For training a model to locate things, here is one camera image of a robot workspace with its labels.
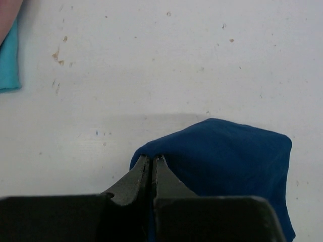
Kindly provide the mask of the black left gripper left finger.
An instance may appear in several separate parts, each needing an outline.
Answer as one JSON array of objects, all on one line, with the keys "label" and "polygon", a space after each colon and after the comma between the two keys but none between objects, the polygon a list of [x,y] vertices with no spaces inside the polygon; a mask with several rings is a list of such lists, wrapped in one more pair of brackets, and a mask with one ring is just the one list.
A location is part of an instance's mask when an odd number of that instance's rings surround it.
[{"label": "black left gripper left finger", "polygon": [[102,192],[117,206],[130,206],[138,200],[145,200],[150,185],[150,159],[141,155],[134,167],[110,188]]}]

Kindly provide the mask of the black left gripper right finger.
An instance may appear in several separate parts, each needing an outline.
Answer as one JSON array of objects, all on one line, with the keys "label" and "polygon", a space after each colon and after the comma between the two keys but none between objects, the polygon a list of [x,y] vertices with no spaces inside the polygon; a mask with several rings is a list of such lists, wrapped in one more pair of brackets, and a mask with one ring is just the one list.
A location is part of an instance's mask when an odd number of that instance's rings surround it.
[{"label": "black left gripper right finger", "polygon": [[169,169],[164,156],[158,156],[154,160],[154,181],[156,198],[161,199],[189,199],[197,195]]}]

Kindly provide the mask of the dark blue t shirt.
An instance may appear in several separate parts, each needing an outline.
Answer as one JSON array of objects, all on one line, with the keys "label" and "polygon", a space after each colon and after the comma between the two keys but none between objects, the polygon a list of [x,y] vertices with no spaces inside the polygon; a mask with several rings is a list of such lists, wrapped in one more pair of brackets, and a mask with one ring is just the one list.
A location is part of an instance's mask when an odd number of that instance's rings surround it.
[{"label": "dark blue t shirt", "polygon": [[170,170],[200,196],[263,197],[292,241],[296,234],[286,205],[291,149],[286,135],[209,118],[143,145],[130,167],[141,155],[163,155]]}]

